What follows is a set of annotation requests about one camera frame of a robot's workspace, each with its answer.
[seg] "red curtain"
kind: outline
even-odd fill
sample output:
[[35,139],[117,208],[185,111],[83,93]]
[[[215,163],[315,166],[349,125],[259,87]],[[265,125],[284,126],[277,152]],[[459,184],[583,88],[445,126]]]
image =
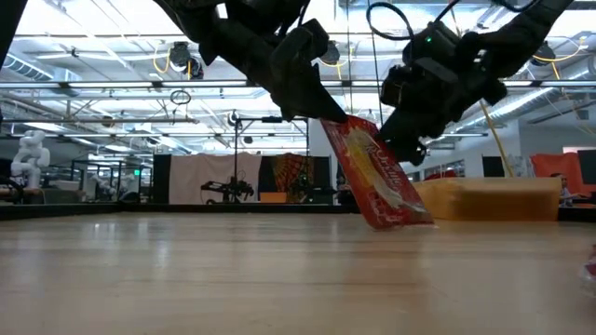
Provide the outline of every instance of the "red curtain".
[[576,153],[536,154],[531,159],[537,177],[550,177],[553,173],[562,173],[567,177],[567,189],[570,193],[590,195],[596,191],[595,186],[584,184]]

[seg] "hardwood floor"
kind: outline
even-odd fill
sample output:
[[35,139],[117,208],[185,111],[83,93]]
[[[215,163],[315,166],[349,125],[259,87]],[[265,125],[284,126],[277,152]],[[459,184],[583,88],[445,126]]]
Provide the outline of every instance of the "hardwood floor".
[[0,222],[0,334],[596,334],[596,226],[357,215]]

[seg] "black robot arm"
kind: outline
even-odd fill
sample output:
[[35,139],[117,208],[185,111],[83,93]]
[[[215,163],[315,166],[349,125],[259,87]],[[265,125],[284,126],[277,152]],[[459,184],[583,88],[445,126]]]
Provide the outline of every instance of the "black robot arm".
[[[382,126],[379,140],[399,161],[421,164],[427,148],[420,140],[441,136],[480,99],[494,105],[505,98],[507,89],[500,79],[514,75],[532,58],[572,2],[536,0],[498,31],[470,32],[461,38],[440,20],[430,22],[404,49],[405,66],[392,68],[383,83],[381,101],[396,110]],[[485,53],[476,62],[481,50]]]
[[[327,51],[329,36],[317,20],[302,24],[309,0],[154,1],[199,44],[207,65],[217,57],[226,60],[271,93],[286,120],[296,115],[347,120],[311,64]],[[227,19],[218,15],[220,4]],[[288,32],[298,19],[299,26]]]

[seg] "white curtain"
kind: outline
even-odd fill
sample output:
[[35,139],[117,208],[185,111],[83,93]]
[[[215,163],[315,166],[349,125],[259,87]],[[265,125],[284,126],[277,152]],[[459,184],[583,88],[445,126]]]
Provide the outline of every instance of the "white curtain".
[[[238,180],[252,186],[254,195],[246,202],[257,201],[261,156],[241,153],[237,158]],[[234,176],[234,156],[197,154],[173,156],[169,172],[169,203],[172,205],[204,205],[207,200],[222,201],[222,194],[202,191],[208,181],[229,183]]]

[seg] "orange object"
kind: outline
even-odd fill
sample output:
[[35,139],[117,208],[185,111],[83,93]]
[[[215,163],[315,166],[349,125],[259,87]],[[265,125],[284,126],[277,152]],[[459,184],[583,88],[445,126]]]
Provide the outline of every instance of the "orange object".
[[556,221],[561,182],[554,178],[446,178],[415,182],[434,219]]
[[288,194],[285,192],[261,192],[261,203],[264,204],[285,204]]
[[592,192],[596,192],[596,186],[584,184],[576,153],[535,154],[530,158],[537,177],[550,177],[553,173],[562,173],[567,177],[569,193],[590,196]]

